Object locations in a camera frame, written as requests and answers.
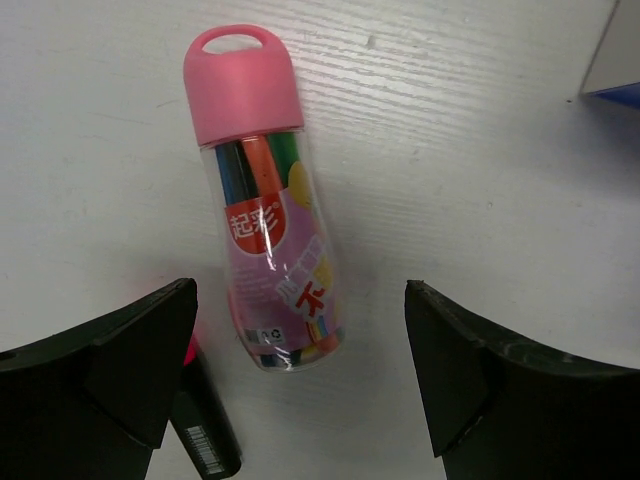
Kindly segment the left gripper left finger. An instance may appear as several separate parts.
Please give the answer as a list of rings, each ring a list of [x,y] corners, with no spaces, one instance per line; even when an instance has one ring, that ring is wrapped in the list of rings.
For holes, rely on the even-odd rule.
[[[193,332],[178,279],[109,314],[1,355],[4,479],[143,479]]]

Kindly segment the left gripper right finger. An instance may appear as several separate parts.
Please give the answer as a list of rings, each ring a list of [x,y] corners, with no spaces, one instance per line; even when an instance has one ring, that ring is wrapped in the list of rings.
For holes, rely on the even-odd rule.
[[[404,317],[434,455],[450,479],[635,479],[639,373],[558,350],[424,282]]]

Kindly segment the pink cap marker bottle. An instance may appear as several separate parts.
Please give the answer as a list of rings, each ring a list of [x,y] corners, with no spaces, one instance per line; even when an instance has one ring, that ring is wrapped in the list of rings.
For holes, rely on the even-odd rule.
[[[215,27],[189,46],[183,79],[238,337],[265,371],[308,368],[342,344],[344,317],[289,52],[264,28]]]

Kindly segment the blue drawer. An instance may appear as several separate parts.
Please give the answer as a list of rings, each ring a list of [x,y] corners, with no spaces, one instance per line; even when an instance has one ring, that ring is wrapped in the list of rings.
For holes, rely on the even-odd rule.
[[[598,91],[584,90],[582,94],[586,97],[597,98],[636,110],[640,108],[639,82],[615,86]]]

